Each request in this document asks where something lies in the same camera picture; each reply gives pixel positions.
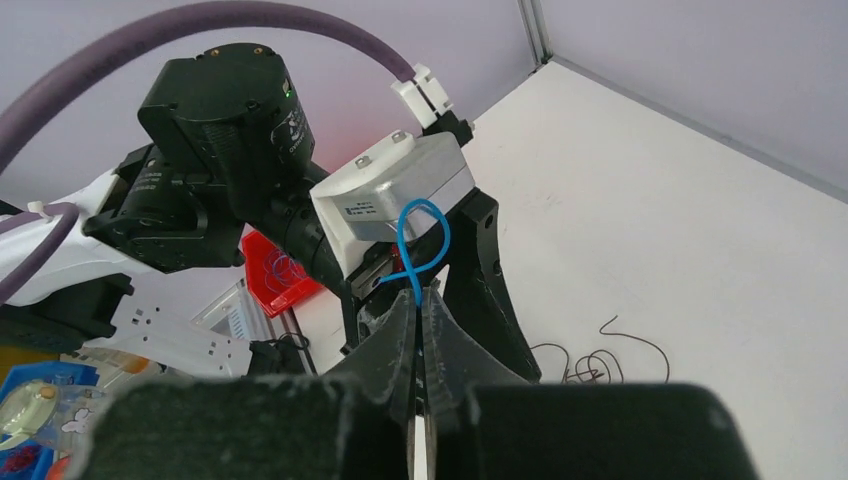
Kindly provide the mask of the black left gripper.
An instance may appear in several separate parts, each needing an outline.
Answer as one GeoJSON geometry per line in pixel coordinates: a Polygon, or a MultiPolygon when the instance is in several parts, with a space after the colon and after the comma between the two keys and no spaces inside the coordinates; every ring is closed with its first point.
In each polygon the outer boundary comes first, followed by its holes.
{"type": "MultiPolygon", "coordinates": [[[[441,293],[465,333],[505,367],[536,383],[541,369],[519,325],[501,265],[498,202],[473,189],[447,215],[451,228],[448,250],[441,238],[426,238],[407,247],[422,289],[435,286],[448,272],[441,293]]],[[[349,355],[376,331],[370,323],[388,311],[397,294],[411,286],[399,247],[378,243],[365,254],[364,265],[340,284],[345,343],[349,355]]]]}

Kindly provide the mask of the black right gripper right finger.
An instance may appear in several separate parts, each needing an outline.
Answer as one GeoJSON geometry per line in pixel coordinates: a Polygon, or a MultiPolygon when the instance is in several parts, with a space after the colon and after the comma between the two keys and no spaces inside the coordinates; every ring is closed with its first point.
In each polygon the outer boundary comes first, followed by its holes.
{"type": "Polygon", "coordinates": [[[729,411],[686,383],[530,383],[435,290],[421,323],[438,479],[754,479],[729,411]]]}

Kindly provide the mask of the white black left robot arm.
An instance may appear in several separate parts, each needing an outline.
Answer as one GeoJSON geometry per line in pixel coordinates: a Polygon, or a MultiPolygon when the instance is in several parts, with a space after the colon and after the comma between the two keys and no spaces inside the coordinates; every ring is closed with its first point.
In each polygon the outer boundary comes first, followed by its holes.
{"type": "Polygon", "coordinates": [[[530,382],[540,368],[503,278],[497,202],[463,156],[472,139],[429,71],[395,84],[420,135],[395,131],[333,173],[283,58],[250,43],[165,64],[138,112],[150,143],[87,187],[1,224],[1,269],[44,253],[35,275],[1,297],[1,341],[53,354],[105,348],[211,378],[290,373],[292,341],[242,340],[163,318],[134,300],[133,280],[244,267],[251,291],[263,254],[246,227],[341,302],[350,353],[369,319],[400,296],[443,302],[460,329],[530,382]]]}

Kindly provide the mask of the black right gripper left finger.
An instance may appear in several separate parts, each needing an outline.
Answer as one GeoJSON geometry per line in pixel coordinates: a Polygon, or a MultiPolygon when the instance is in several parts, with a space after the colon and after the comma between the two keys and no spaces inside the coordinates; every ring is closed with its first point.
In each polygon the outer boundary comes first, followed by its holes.
{"type": "Polygon", "coordinates": [[[122,392],[70,479],[405,479],[415,309],[320,376],[153,380],[122,392]]]}

